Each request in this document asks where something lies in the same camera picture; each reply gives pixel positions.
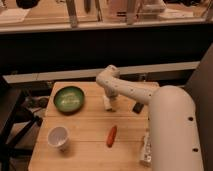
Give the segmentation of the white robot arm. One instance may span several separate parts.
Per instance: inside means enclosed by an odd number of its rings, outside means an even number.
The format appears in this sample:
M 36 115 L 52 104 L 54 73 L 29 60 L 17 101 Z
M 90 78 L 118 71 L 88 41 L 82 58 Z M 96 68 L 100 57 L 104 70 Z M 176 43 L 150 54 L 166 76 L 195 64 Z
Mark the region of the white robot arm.
M 109 65 L 96 82 L 108 98 L 121 94 L 148 106 L 152 171 L 204 171 L 192 97 L 177 86 L 131 82 L 119 75 Z

